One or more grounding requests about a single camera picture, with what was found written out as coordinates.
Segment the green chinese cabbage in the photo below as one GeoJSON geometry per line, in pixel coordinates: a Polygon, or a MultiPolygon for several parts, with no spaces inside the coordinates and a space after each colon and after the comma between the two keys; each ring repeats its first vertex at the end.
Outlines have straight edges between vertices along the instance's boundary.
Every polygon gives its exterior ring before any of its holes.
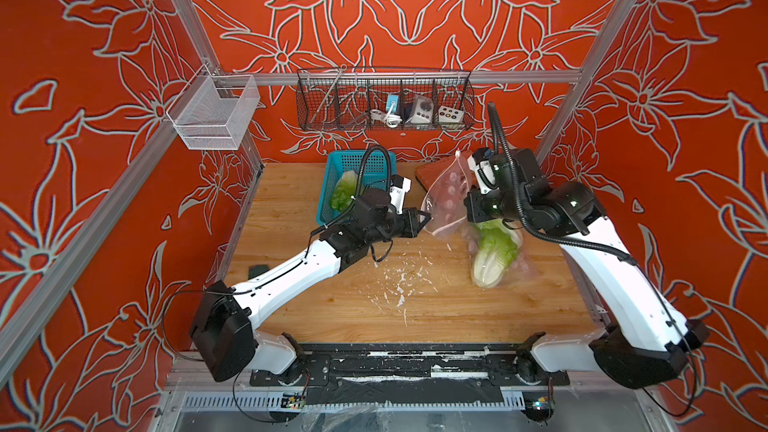
{"type": "Polygon", "coordinates": [[[483,289],[493,288],[519,257],[522,235],[501,219],[472,224],[472,232],[476,239],[471,268],[473,283],[483,289]]]}
{"type": "Polygon", "coordinates": [[[356,195],[358,174],[354,170],[345,171],[336,182],[331,193],[329,206],[342,213],[352,204],[356,195]]]}

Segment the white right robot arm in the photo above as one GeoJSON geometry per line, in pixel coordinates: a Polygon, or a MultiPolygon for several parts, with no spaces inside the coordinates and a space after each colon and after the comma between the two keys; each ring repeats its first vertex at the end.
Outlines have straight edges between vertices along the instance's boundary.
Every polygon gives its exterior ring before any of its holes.
{"type": "Polygon", "coordinates": [[[585,334],[536,333],[523,344],[520,376],[601,371],[641,389],[681,375],[709,336],[663,297],[627,251],[593,191],[579,182],[552,187],[529,149],[482,148],[468,160],[479,183],[464,203],[477,225],[517,221],[531,236],[561,247],[602,298],[613,319],[585,334]]]}

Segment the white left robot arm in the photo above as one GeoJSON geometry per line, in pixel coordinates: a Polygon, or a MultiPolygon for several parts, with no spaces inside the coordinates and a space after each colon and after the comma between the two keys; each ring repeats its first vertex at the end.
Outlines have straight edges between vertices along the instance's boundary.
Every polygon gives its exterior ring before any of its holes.
{"type": "Polygon", "coordinates": [[[367,256],[381,242],[413,238],[431,214],[403,207],[404,193],[370,189],[345,213],[316,229],[317,238],[296,256],[262,275],[232,287],[217,281],[202,295],[190,337],[216,382],[245,370],[292,374],[298,346],[285,334],[259,328],[275,311],[315,284],[332,278],[367,256]]]}

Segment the orange plastic tool case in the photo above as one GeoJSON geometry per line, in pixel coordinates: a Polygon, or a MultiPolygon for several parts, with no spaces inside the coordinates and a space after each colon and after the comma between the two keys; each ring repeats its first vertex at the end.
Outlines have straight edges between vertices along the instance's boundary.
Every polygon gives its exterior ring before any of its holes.
{"type": "Polygon", "coordinates": [[[453,164],[454,160],[454,156],[444,157],[435,162],[421,165],[416,168],[415,178],[424,190],[428,191],[440,175],[453,164]]]}

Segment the white socket cube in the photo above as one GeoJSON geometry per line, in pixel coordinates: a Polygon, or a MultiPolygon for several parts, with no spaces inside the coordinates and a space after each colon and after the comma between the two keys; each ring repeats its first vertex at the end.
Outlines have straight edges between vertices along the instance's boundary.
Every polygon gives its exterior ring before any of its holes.
{"type": "Polygon", "coordinates": [[[437,123],[441,127],[461,128],[464,125],[464,111],[448,106],[438,108],[437,123]]]}

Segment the white power adapter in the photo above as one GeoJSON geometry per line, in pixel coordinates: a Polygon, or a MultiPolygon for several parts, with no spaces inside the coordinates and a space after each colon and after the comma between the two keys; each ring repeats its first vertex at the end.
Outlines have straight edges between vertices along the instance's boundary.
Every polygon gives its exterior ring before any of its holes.
{"type": "Polygon", "coordinates": [[[411,113],[407,123],[412,125],[428,125],[432,123],[434,103],[428,97],[417,95],[412,103],[411,113]]]}

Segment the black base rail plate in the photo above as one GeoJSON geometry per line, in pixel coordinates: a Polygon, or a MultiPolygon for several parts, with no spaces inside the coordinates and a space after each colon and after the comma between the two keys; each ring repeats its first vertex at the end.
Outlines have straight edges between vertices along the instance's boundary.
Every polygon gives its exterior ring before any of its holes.
{"type": "Polygon", "coordinates": [[[517,357],[516,344],[304,343],[293,385],[310,405],[506,405],[505,391],[547,392],[570,384],[517,357]]]}

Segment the clear acrylic wall box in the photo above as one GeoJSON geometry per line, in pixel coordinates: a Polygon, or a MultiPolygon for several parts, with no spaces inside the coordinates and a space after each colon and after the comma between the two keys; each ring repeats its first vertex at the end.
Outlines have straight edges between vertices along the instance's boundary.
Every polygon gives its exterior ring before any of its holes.
{"type": "Polygon", "coordinates": [[[190,150],[237,150],[260,99],[252,78],[233,92],[226,92],[213,77],[200,75],[189,83],[166,115],[190,150]]]}

